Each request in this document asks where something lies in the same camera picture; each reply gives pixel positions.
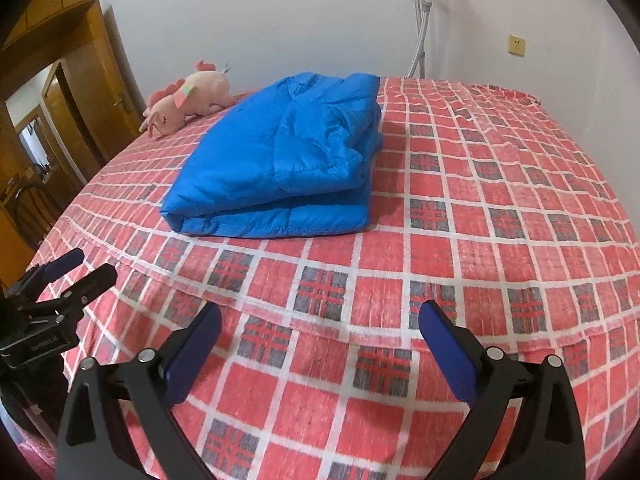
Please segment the red plaid bed cover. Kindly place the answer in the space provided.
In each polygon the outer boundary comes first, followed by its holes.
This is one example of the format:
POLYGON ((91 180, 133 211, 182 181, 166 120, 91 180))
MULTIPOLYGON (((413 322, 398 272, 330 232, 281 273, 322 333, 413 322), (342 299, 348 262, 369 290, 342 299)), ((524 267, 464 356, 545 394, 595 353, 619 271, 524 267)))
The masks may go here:
POLYGON ((160 201, 209 121, 129 145, 35 256, 77 247, 118 272, 66 370, 158 347, 213 300, 224 330, 175 415, 216 477, 421 479, 466 412, 418 330, 433 299, 484 344, 563 360, 599 477, 639 418, 639 243, 620 201, 528 94, 388 78, 378 100, 359 234, 174 233, 160 201))

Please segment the yellowed wall socket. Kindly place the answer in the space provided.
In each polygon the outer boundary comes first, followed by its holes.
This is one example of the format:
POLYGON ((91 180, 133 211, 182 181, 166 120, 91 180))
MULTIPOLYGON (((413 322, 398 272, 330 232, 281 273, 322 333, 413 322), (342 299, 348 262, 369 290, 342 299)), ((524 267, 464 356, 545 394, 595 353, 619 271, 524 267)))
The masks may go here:
POLYGON ((526 41, 521 37, 510 35, 508 40, 508 52, 510 55, 524 58, 526 53, 526 41))

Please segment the blue puffer jacket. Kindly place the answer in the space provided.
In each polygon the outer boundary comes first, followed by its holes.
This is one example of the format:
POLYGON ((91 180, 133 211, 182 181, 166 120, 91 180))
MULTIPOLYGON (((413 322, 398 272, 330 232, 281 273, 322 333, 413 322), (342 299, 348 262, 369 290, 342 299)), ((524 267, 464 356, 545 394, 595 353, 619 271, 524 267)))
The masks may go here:
POLYGON ((300 73, 230 108, 186 159, 160 215, 176 233, 283 238, 370 221, 380 78, 300 73))

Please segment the pink plush unicorn toy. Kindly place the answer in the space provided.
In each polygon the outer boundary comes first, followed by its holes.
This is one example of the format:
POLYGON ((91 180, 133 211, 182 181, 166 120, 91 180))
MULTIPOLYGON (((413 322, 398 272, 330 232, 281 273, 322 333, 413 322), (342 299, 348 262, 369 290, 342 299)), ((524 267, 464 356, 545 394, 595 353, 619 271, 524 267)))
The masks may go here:
POLYGON ((215 114, 234 104, 227 77, 229 65, 217 70, 213 63, 198 61, 196 71, 153 92, 142 116, 140 133, 168 136, 195 117, 215 114))

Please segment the dark wooden chair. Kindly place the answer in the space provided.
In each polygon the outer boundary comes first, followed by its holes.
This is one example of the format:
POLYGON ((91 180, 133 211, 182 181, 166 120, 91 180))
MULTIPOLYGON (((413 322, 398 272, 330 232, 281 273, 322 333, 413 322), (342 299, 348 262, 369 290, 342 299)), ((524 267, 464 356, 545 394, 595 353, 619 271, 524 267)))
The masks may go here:
POLYGON ((38 249, 63 208, 55 197, 38 182, 22 184, 10 203, 10 213, 17 231, 31 248, 38 249))

